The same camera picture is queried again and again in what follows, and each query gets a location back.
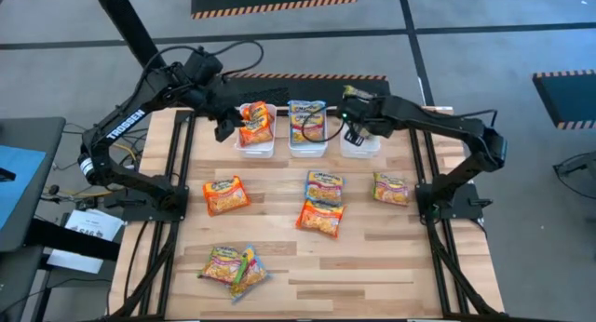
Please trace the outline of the white plastic bin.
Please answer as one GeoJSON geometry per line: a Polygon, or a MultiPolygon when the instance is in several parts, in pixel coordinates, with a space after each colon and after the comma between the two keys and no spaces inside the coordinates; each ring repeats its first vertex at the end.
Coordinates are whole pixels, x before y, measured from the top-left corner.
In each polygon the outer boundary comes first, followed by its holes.
{"type": "Polygon", "coordinates": [[[342,133],[339,136],[342,157],[371,159],[380,153],[381,138],[379,136],[370,136],[360,146],[356,146],[345,140],[347,132],[348,126],[343,126],[342,133]]]}
{"type": "Polygon", "coordinates": [[[324,139],[322,141],[309,141],[307,143],[301,144],[293,144],[290,141],[290,117],[289,117],[289,148],[291,151],[291,155],[294,157],[322,157],[327,149],[327,118],[326,118],[326,109],[324,110],[324,117],[325,117],[325,134],[324,139]]]}
{"type": "MultiPolygon", "coordinates": [[[[244,108],[248,106],[249,103],[242,104],[239,108],[244,108]]],[[[275,137],[276,137],[276,112],[277,108],[272,104],[266,104],[269,110],[269,116],[271,118],[271,127],[273,131],[274,139],[268,142],[248,145],[246,147],[242,147],[239,142],[239,129],[237,134],[237,140],[235,143],[235,148],[241,153],[241,155],[245,158],[271,158],[275,151],[275,137]]]]}

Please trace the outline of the orange chicken ramen pack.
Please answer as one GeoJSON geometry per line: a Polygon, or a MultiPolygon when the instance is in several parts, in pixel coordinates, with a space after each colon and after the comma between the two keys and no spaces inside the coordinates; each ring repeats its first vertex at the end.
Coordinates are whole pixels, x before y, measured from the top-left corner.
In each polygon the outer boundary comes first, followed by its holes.
{"type": "Polygon", "coordinates": [[[273,139],[271,118],[268,114],[246,121],[245,125],[239,129],[239,142],[242,147],[273,139]]]}
{"type": "Polygon", "coordinates": [[[222,181],[209,181],[203,185],[202,192],[210,216],[220,215],[251,204],[239,176],[222,181]]]}
{"type": "Polygon", "coordinates": [[[330,206],[306,200],[295,222],[295,227],[302,230],[318,231],[337,238],[345,209],[344,205],[330,206]]]}
{"type": "Polygon", "coordinates": [[[269,110],[264,101],[256,101],[241,108],[240,112],[245,120],[255,121],[261,117],[268,117],[269,110]]]}

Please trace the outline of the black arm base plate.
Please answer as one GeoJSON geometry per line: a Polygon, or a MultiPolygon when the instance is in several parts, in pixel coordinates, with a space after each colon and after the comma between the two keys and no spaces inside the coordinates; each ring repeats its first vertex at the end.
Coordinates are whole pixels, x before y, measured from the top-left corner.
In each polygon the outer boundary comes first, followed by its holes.
{"type": "Polygon", "coordinates": [[[158,198],[144,192],[127,189],[119,197],[124,221],[182,221],[186,215],[189,190],[175,188],[174,194],[158,198]]]}
{"type": "Polygon", "coordinates": [[[431,187],[431,184],[415,187],[415,199],[423,219],[428,215],[432,221],[478,220],[483,217],[482,210],[493,203],[491,199],[479,198],[475,184],[466,183],[455,190],[453,197],[448,197],[446,201],[438,204],[431,199],[431,187]]]}

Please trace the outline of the black stand pole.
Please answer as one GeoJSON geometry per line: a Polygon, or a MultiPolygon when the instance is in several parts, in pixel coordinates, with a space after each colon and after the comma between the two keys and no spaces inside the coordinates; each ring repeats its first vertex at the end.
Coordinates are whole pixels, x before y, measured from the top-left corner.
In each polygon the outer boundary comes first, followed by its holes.
{"type": "Polygon", "coordinates": [[[129,0],[98,0],[131,53],[142,67],[164,67],[166,63],[129,0]]]}

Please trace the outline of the grey side desk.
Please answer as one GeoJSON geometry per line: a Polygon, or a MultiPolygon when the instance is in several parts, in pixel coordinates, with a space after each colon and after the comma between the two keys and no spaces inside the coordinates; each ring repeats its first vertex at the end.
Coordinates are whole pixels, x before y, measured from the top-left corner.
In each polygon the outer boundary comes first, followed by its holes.
{"type": "Polygon", "coordinates": [[[31,181],[0,228],[0,322],[20,322],[43,249],[24,245],[61,141],[62,117],[0,119],[0,145],[44,152],[31,181]]]}

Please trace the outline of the blue beef ramen pack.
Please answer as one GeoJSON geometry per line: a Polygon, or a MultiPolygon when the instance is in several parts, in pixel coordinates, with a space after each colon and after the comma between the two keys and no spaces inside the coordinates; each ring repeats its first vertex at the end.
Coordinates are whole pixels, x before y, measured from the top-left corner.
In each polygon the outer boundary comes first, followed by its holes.
{"type": "Polygon", "coordinates": [[[338,205],[342,203],[344,185],[341,176],[311,170],[306,178],[305,197],[313,202],[338,205]]]}
{"type": "Polygon", "coordinates": [[[290,141],[293,144],[307,143],[309,141],[322,141],[325,134],[325,117],[323,120],[310,120],[310,116],[302,123],[294,123],[290,118],[290,141]]]}
{"type": "Polygon", "coordinates": [[[237,276],[229,287],[232,302],[238,302],[268,278],[269,273],[258,256],[254,245],[248,244],[242,253],[237,276]]]}
{"type": "Polygon", "coordinates": [[[326,103],[324,101],[289,101],[289,117],[294,123],[310,120],[323,120],[326,103]]]}

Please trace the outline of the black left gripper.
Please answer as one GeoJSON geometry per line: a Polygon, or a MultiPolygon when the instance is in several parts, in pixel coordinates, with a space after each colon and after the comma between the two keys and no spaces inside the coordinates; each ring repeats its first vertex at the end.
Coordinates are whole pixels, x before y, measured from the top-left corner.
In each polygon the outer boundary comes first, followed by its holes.
{"type": "Polygon", "coordinates": [[[215,140],[225,141],[234,133],[235,127],[244,127],[245,121],[238,110],[239,94],[237,88],[226,77],[215,77],[206,86],[206,103],[202,114],[209,120],[215,120],[215,140]]]}

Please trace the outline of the black chair base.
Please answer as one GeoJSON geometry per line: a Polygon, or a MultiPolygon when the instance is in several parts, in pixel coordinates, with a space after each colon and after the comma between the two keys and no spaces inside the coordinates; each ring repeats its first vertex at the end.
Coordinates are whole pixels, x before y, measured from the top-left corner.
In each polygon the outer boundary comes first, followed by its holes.
{"type": "Polygon", "coordinates": [[[596,200],[596,195],[584,194],[564,180],[566,177],[579,170],[587,170],[592,178],[596,180],[596,151],[575,154],[564,159],[562,162],[555,164],[552,168],[558,181],[568,190],[584,198],[596,200]]]}

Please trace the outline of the blue sheet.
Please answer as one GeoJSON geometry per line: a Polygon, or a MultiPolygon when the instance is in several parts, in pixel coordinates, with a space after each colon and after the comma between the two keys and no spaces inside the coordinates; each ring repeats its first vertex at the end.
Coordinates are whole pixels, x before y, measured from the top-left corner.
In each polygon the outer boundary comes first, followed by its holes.
{"type": "Polygon", "coordinates": [[[13,181],[0,181],[0,230],[45,157],[45,152],[0,145],[0,168],[16,174],[13,181]]]}

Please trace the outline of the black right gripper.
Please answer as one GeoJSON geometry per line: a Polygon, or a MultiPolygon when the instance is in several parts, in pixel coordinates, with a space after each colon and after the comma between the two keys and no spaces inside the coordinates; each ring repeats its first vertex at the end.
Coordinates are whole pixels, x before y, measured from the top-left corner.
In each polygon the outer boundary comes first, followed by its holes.
{"type": "Polygon", "coordinates": [[[343,99],[338,115],[347,123],[346,141],[360,147],[373,136],[388,137],[389,121],[381,114],[382,99],[343,99]]]}

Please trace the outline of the black desk crossbar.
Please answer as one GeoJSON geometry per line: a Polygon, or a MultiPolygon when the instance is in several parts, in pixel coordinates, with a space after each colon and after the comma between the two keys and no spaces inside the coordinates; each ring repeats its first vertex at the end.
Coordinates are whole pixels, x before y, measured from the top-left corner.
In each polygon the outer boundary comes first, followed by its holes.
{"type": "Polygon", "coordinates": [[[120,245],[92,235],[85,235],[55,223],[33,219],[24,239],[26,246],[54,248],[116,262],[120,245]]]}

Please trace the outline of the white paper sheet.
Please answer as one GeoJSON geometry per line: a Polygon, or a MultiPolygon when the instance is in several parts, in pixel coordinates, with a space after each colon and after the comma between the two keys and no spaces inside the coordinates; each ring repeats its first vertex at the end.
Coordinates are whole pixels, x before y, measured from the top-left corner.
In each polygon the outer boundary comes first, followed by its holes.
{"type": "MultiPolygon", "coordinates": [[[[65,227],[80,234],[113,241],[123,223],[120,218],[98,209],[88,209],[86,211],[74,210],[66,222],[65,227]]],[[[53,249],[47,263],[51,266],[96,275],[102,267],[103,260],[65,250],[53,249]]]]}

